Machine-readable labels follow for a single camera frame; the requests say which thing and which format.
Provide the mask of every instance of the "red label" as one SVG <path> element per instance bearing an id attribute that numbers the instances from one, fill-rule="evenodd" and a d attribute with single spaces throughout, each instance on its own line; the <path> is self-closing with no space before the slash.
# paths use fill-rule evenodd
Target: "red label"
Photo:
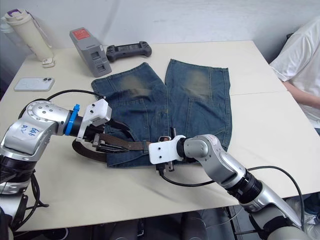
<path id="1" fill-rule="evenodd" d="M 77 31 L 73 31 L 72 33 L 76 37 L 76 39 L 78 39 L 78 40 L 90 37 L 90 34 L 84 28 L 81 28 Z"/>

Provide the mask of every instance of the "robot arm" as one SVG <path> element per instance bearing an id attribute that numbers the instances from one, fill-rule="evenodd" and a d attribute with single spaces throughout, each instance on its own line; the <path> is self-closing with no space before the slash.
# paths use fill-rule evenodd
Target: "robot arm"
<path id="1" fill-rule="evenodd" d="M 186 157 L 196 159 L 212 180 L 238 199 L 262 239 L 309 239 L 301 231 L 301 222 L 294 210 L 225 152 L 216 136 L 178 135 L 171 141 L 151 143 L 149 155 L 153 164 L 182 161 Z"/>
<path id="2" fill-rule="evenodd" d="M 103 133 L 112 109 L 101 99 L 86 108 L 83 118 L 78 111 L 79 105 L 70 111 L 50 101 L 34 101 L 5 133 L 0 144 L 0 211 L 9 216 L 12 228 L 24 218 L 28 201 L 24 192 L 51 136 L 91 142 L 96 133 Z"/>

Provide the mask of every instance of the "white phone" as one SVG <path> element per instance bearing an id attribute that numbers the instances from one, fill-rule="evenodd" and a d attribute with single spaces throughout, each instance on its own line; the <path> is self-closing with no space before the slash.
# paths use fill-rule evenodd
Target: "white phone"
<path id="1" fill-rule="evenodd" d="M 16 92 L 47 92 L 54 83 L 53 77 L 24 77 L 15 85 L 14 90 Z"/>

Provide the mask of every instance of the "faded denim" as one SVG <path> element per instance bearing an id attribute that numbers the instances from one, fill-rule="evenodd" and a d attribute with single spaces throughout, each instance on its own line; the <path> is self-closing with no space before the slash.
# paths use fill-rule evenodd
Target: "faded denim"
<path id="1" fill-rule="evenodd" d="M 124 132 L 106 125 L 105 133 L 126 141 L 157 142 L 169 136 L 170 127 L 177 135 L 194 137 L 216 135 L 227 150 L 232 134 L 230 81 L 227 68 L 198 66 L 171 60 L 165 84 L 147 64 L 96 79 L 94 92 L 106 96 L 112 118 L 126 123 Z M 108 167 L 151 165 L 147 149 L 108 153 Z"/>

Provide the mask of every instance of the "floor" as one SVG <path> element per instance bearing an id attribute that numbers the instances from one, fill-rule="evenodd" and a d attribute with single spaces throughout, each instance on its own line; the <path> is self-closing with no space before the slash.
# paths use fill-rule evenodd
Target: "floor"
<path id="1" fill-rule="evenodd" d="M 230 221 L 228 221 L 230 219 L 228 214 L 234 216 L 234 214 L 238 213 L 240 209 L 241 207 L 236 205 L 229 208 L 223 207 L 199 210 L 198 213 L 204 220 L 209 239 L 259 240 L 260 238 L 256 233 L 234 235 L 234 231 L 243 232 L 254 229 L 249 221 L 248 214 L 244 210 L 241 210 L 241 212 L 233 219 L 232 224 Z M 145 218 L 145 232 L 138 238 L 138 240 L 179 240 L 181 215 L 181 213 L 177 213 Z M 110 236 L 115 225 L 115 223 L 107 223 L 95 226 L 71 227 L 68 229 L 69 233 L 65 239 L 91 240 L 94 239 L 95 236 L 103 236 L 96 239 L 108 240 L 108 236 Z M 45 237 L 43 234 L 36 237 L 34 237 L 34 235 L 32 236 L 32 234 L 38 235 L 39 233 L 37 232 L 28 232 L 25 234 L 21 232 L 19 234 L 20 236 L 15 237 L 15 240 L 50 240 L 62 239 L 65 236 L 65 231 L 61 229 L 56 229 L 55 232 L 48 231 L 46 233 L 47 237 Z"/>

